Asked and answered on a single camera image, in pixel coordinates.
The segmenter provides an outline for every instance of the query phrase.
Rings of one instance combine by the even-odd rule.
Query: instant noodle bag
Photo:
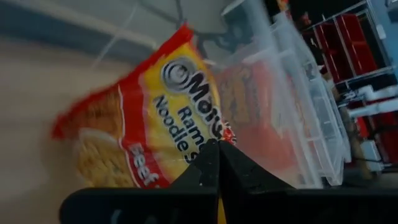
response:
[[[208,139],[233,141],[206,65],[183,26],[127,77],[74,104],[53,137],[75,139],[92,187],[167,187]]]

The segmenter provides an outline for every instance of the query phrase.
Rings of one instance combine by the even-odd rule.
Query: cable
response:
[[[112,39],[105,45],[105,47],[101,50],[101,52],[99,53],[98,57],[95,59],[95,61],[93,62],[91,69],[94,70],[98,64],[100,64],[100,62],[102,61],[102,59],[104,59],[106,53],[108,53],[108,51],[110,50],[110,48],[113,46],[114,43],[116,43],[116,41],[119,40],[121,34],[123,33],[123,31],[127,28],[127,26],[130,24],[130,22],[132,21],[132,18],[134,17],[136,11],[138,8],[138,1],[136,1],[132,7],[132,11],[129,15],[129,17],[123,22],[123,24],[117,29],[116,33],[114,34],[114,36],[112,37]]]

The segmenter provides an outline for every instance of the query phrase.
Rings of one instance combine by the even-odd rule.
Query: orange snack package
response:
[[[182,26],[128,76],[74,104],[53,137],[77,142],[92,187],[167,187],[208,139],[234,141],[210,71]]]

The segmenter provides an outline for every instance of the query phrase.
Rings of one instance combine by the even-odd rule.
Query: wooden floor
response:
[[[58,223],[62,200],[80,188],[72,152],[49,140],[57,113],[131,65],[0,39],[0,223]]]

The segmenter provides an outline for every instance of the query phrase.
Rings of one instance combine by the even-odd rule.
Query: red storage bin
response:
[[[358,17],[354,14],[345,14],[336,20],[356,74],[362,75],[377,70]]]
[[[317,32],[334,81],[340,82],[347,78],[351,78],[351,70],[336,26],[326,22],[317,26],[315,32]]]

